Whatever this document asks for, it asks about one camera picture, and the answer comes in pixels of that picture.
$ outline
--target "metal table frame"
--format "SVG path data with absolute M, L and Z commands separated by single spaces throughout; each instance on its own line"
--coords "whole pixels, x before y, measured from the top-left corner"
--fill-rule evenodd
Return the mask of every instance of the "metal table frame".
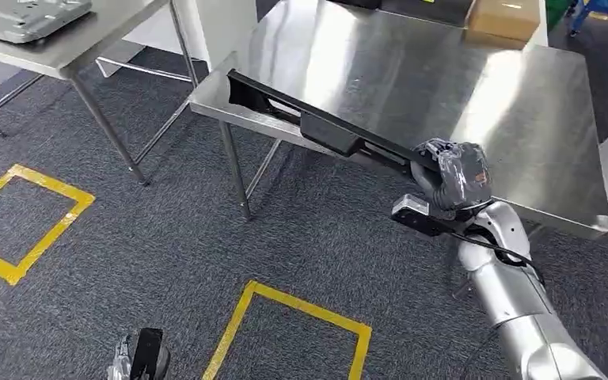
M 192 58 L 188 53 L 187 46 L 185 44 L 185 40 L 183 37 L 183 33 L 181 31 L 181 19 L 178 16 L 178 12 L 176 10 L 176 6 L 174 5 L 174 0 L 169 0 L 169 8 L 171 9 L 171 18 L 173 20 L 174 28 L 176 29 L 176 36 L 178 39 L 178 43 L 180 45 L 180 49 L 183 51 L 183 58 L 185 61 L 185 66 L 187 67 L 189 76 L 169 73 L 167 71 L 150 69 L 148 67 L 137 66 L 131 63 L 120 63 L 114 61 L 112 59 L 106 59 L 104 57 L 97 57 L 97 60 L 111 63 L 117 66 L 125 67 L 132 70 L 141 71 L 144 73 L 158 75 L 166 78 L 172 78 L 183 82 L 190 82 L 194 87 L 197 87 L 199 84 L 199 79 L 196 76 L 196 72 L 194 66 L 192 64 Z M 0 108 L 4 105 L 8 104 L 11 100 L 13 100 L 17 95 L 24 92 L 27 88 L 31 87 L 33 84 L 38 82 L 44 75 L 38 74 L 34 78 L 29 79 L 26 82 L 20 84 L 17 88 L 7 93 L 5 96 L 0 98 Z M 184 111 L 185 106 L 188 104 L 188 101 L 185 100 L 178 109 L 169 117 L 166 122 L 159 128 L 157 133 L 150 139 L 150 141 L 141 149 L 136 158 L 133 158 L 127 148 L 124 146 L 120 138 L 118 137 L 115 128 L 110 124 L 110 122 L 106 119 L 104 113 L 101 111 L 99 104 L 92 96 L 92 93 L 87 89 L 86 85 L 81 81 L 78 76 L 78 72 L 73 72 L 69 78 L 67 79 L 78 94 L 80 98 L 83 100 L 88 110 L 92 113 L 94 119 L 97 121 L 101 129 L 108 136 L 108 139 L 111 141 L 112 145 L 116 148 L 120 157 L 124 160 L 125 164 L 130 171 L 133 172 L 134 176 L 138 180 L 139 184 L 146 186 L 149 184 L 149 181 L 143 176 L 141 169 L 139 168 L 139 163 L 146 157 L 146 155 L 153 149 L 153 147 L 157 144 L 157 142 L 162 138 L 162 136 L 171 128 L 173 123 L 176 122 L 178 117 Z M 0 128 L 0 137 L 5 138 L 7 134 Z

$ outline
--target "cardboard box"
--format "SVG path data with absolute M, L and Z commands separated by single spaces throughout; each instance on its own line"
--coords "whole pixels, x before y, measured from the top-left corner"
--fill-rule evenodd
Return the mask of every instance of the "cardboard box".
M 522 48 L 539 26 L 539 0 L 476 0 L 467 20 L 470 38 Z

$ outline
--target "blue object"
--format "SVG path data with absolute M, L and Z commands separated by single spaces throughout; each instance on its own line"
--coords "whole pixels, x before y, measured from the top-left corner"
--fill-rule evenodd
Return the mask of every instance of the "blue object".
M 591 12 L 608 14 L 608 0 L 589 0 L 584 4 L 583 0 L 572 0 L 566 16 L 575 13 L 575 8 L 580 5 L 580 11 L 570 27 L 570 36 L 576 36 L 581 29 L 581 25 Z

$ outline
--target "metal table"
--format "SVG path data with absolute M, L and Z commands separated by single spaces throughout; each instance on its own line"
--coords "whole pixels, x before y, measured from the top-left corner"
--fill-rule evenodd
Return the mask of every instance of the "metal table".
M 146 144 L 141 153 L 136 158 L 132 158 L 124 147 L 124 144 L 117 137 L 117 133 L 112 125 L 106 120 L 103 112 L 99 109 L 91 93 L 80 80 L 78 71 L 95 59 L 99 59 L 101 53 L 106 48 L 121 39 L 166 4 L 170 4 L 173 24 L 176 27 L 189 77 L 151 70 L 128 63 L 122 64 L 122 66 L 145 71 L 150 74 L 175 78 L 184 82 L 191 82 L 196 86 L 197 78 L 188 49 L 185 46 L 179 17 L 173 0 L 93 0 L 92 9 L 89 14 L 61 28 L 44 40 L 34 41 L 29 44 L 10 44 L 0 41 L 0 62 L 39 74 L 33 79 L 22 83 L 22 85 L 0 99 L 0 107 L 34 84 L 43 75 L 71 82 L 139 183 L 148 184 L 147 179 L 139 169 L 138 163 L 185 109 L 187 101 L 180 105 L 160 128 L 158 133 Z M 6 136 L 1 128 L 0 136 Z
M 608 231 L 581 55 L 475 46 L 459 28 L 325 0 L 282 0 L 237 46 L 189 104 L 219 120 L 247 217 L 247 199 L 281 140 L 335 154 L 297 125 L 229 104 L 233 68 L 409 149 L 433 137 L 480 143 L 494 196 L 521 216 L 584 237 Z M 276 139 L 247 191 L 228 124 Z

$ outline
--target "black plastic part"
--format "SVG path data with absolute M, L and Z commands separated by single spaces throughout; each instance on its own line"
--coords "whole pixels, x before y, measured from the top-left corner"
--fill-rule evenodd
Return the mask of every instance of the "black plastic part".
M 382 0 L 332 0 L 332 2 L 375 10 L 381 6 Z
M 453 233 L 456 231 L 454 224 L 448 221 L 432 218 L 420 212 L 402 208 L 397 213 L 390 216 L 395 222 L 404 224 L 424 235 L 434 237 L 441 234 Z
M 350 157 L 364 146 L 364 141 L 341 128 L 330 127 L 327 120 L 303 113 L 299 124 L 302 136 L 344 157 Z
M 155 378 L 162 335 L 160 329 L 141 329 L 139 342 L 136 344 L 134 362 L 129 373 L 130 380 L 140 379 L 143 374 L 147 374 L 148 378 Z
M 423 157 L 418 152 L 400 146 L 346 120 L 263 85 L 240 74 L 235 69 L 227 73 L 227 77 L 230 80 L 231 104 L 242 105 L 255 112 L 266 113 L 289 123 L 297 124 L 302 136 L 344 157 L 350 157 L 360 150 L 369 150 L 368 144 L 371 144 L 398 158 L 400 162 L 397 164 L 400 166 L 409 165 L 409 162 L 416 162 L 431 170 L 439 171 L 437 162 Z M 295 109 L 302 116 L 297 117 L 284 112 L 273 106 L 270 101 Z

